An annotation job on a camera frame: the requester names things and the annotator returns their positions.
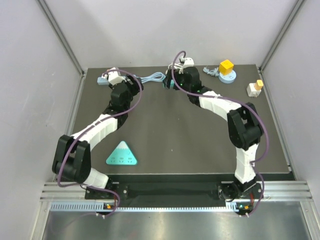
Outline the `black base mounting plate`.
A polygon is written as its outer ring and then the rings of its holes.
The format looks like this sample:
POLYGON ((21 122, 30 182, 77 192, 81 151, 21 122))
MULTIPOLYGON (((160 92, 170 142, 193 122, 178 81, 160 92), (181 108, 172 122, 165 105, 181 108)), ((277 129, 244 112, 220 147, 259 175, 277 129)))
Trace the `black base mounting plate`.
POLYGON ((114 191, 122 201, 138 197, 200 197, 214 201, 248 199, 253 194, 258 199, 262 193, 261 184, 241 186, 238 182, 136 182, 108 183, 106 190, 114 191))

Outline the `teal triangular socket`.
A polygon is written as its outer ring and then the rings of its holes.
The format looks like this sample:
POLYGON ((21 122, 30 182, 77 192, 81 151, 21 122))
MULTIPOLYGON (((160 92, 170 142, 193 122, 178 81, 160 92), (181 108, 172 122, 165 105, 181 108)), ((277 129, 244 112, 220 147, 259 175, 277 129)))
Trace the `teal triangular socket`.
POLYGON ((135 166, 138 160, 125 141, 121 141, 106 159, 107 165, 113 166, 135 166))

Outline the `round light blue socket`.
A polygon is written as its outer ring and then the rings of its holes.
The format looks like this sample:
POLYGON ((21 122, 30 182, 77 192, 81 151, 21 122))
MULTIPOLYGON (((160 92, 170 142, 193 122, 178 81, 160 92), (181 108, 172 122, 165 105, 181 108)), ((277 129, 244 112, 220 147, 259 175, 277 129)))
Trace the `round light blue socket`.
POLYGON ((237 77, 237 74, 232 70, 229 74, 223 75, 221 72, 218 75, 218 79, 224 84, 232 84, 237 77))

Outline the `light blue power strip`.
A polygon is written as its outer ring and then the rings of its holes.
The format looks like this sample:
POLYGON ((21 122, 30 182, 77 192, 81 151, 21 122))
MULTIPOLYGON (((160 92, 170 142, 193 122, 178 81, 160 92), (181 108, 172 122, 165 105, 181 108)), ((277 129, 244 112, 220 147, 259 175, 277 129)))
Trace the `light blue power strip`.
POLYGON ((108 79, 106 77, 100 76, 100 77, 97 78, 97 84, 100 85, 100 86, 105 86, 105 85, 107 86, 110 83, 109 83, 109 81, 108 81, 108 79))

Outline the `small orange plug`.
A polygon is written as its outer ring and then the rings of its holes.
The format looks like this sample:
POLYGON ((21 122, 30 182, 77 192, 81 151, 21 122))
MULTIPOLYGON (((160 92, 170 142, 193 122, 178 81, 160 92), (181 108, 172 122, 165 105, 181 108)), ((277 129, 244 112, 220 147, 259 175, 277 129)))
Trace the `small orange plug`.
POLYGON ((256 91, 261 91, 262 88, 264 86, 264 82, 261 79, 258 79, 255 83, 254 83, 254 88, 256 91))

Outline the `teal power strip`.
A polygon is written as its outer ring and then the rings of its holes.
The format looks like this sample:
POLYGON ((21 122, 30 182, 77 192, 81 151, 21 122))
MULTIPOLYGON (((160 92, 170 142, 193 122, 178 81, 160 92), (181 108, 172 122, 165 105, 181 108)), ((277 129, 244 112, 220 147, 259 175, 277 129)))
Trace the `teal power strip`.
POLYGON ((165 89, 172 89, 175 86, 174 81, 167 77, 162 81, 162 84, 165 89))

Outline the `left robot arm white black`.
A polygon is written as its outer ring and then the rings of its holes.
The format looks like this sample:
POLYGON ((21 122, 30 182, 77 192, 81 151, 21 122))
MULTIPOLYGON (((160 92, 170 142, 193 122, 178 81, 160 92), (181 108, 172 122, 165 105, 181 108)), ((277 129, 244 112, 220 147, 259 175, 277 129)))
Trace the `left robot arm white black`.
POLYGON ((126 122, 134 96, 142 96, 142 80, 125 71, 118 83, 111 82, 111 98, 99 117, 83 130, 58 139, 52 163, 59 187, 84 184, 95 188, 102 198, 109 198, 114 191, 110 178, 92 167, 91 151, 109 134, 117 131, 126 122))

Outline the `yellow cube plug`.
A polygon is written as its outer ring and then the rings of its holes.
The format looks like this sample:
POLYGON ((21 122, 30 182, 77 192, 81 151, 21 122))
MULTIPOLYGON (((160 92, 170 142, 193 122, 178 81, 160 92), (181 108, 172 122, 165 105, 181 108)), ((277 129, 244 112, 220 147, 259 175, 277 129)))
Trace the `yellow cube plug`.
POLYGON ((222 62, 219 64, 218 71, 219 71, 223 76, 225 76, 225 75, 230 74, 230 73, 232 72, 233 68, 234 68, 234 64, 233 64, 230 60, 226 59, 226 60, 222 61, 222 62))

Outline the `white cube socket adapter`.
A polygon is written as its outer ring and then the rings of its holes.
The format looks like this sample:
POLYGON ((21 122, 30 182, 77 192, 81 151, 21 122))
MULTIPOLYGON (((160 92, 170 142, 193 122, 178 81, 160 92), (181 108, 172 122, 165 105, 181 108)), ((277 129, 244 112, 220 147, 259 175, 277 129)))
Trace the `white cube socket adapter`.
POLYGON ((246 91, 247 91, 247 95, 251 98, 257 98, 260 93, 262 92, 262 89, 261 88, 257 88, 256 87, 256 83, 250 83, 247 88, 246 88, 246 91))

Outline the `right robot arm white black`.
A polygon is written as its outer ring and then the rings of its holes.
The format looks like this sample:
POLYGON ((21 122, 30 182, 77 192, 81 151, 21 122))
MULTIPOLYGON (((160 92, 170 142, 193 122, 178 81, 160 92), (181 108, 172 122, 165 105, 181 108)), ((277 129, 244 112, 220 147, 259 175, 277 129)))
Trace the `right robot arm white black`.
POLYGON ((231 188, 237 197, 245 198, 257 181, 253 161, 264 134, 257 114, 253 114, 255 106, 250 102, 242 105, 223 99, 202 85, 200 73, 194 66, 184 70, 168 68, 163 84, 166 89, 183 90, 192 104, 211 111, 227 122, 229 139, 236 149, 236 169, 231 188))

